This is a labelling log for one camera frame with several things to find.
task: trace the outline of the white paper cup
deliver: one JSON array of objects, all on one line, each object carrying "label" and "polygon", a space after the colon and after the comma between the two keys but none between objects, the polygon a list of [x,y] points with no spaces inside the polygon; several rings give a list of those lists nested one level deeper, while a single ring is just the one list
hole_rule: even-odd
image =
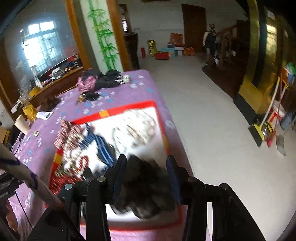
[{"label": "white paper cup", "polygon": [[15,126],[25,135],[28,134],[28,132],[30,131],[30,127],[28,126],[26,120],[22,115],[19,115],[19,117],[15,121]]}]

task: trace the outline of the metal bolt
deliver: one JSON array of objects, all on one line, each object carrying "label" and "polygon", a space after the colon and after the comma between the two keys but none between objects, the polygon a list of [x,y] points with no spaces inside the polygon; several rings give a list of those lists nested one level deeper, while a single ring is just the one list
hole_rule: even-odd
[{"label": "metal bolt", "polygon": [[188,182],[190,182],[190,183],[194,183],[194,182],[196,182],[198,179],[195,178],[195,177],[189,177],[187,180],[188,180]]},{"label": "metal bolt", "polygon": [[222,183],[221,185],[221,188],[224,189],[224,190],[227,190],[230,188],[230,186],[227,184],[227,183]]},{"label": "metal bolt", "polygon": [[104,182],[105,180],[106,180],[106,177],[104,177],[104,176],[99,176],[97,178],[97,181],[100,182],[100,183]]},{"label": "metal bolt", "polygon": [[70,190],[72,187],[73,187],[73,184],[71,184],[71,183],[68,183],[65,185],[66,190]]}]

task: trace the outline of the pink plastic bag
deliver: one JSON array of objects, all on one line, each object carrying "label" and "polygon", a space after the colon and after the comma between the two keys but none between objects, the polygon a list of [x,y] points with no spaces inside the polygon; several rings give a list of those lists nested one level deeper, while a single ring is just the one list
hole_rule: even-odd
[{"label": "pink plastic bag", "polygon": [[94,89],[97,78],[93,75],[88,76],[84,81],[82,81],[82,77],[78,78],[77,87],[80,93],[86,91],[92,91]]}]

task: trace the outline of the red bottle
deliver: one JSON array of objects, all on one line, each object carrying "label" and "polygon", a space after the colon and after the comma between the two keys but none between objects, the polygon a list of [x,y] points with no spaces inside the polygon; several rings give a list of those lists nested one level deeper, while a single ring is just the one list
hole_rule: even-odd
[{"label": "red bottle", "polygon": [[145,48],[141,48],[142,58],[146,57],[146,51]]}]

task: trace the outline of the blue box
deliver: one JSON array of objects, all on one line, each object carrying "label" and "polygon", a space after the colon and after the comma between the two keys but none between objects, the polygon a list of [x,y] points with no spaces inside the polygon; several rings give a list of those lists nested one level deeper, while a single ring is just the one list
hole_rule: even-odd
[{"label": "blue box", "polygon": [[162,48],[161,52],[169,52],[169,56],[175,57],[175,49],[174,48]]}]

